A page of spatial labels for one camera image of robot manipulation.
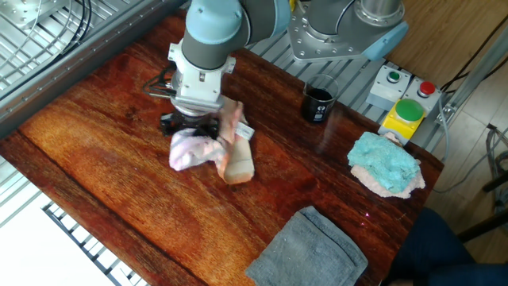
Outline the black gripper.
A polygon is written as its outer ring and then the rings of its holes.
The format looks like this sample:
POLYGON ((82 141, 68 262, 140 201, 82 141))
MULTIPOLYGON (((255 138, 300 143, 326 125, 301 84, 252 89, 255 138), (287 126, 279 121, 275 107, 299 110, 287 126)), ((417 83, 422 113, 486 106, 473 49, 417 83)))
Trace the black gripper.
POLYGON ((160 130, 165 137, 180 131, 181 127, 195 128, 198 136, 210 137, 213 140, 217 139, 220 131, 218 119, 211 114, 190 116, 175 112, 160 116, 160 130))

